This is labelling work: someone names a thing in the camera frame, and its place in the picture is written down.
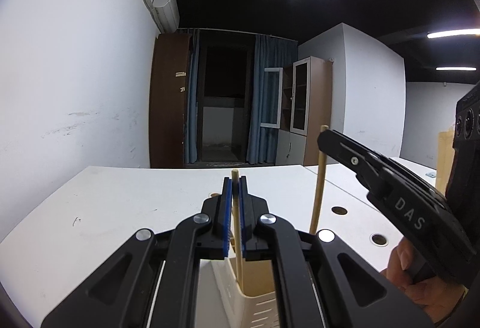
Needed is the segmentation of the right hand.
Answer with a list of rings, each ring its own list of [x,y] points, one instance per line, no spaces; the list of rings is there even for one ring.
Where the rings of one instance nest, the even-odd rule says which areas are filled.
[[[420,305],[431,320],[438,324],[445,320],[465,297],[466,288],[445,282],[439,277],[413,283],[407,273],[413,263],[413,245],[405,238],[391,251],[387,267],[382,271],[391,283],[415,304]]]

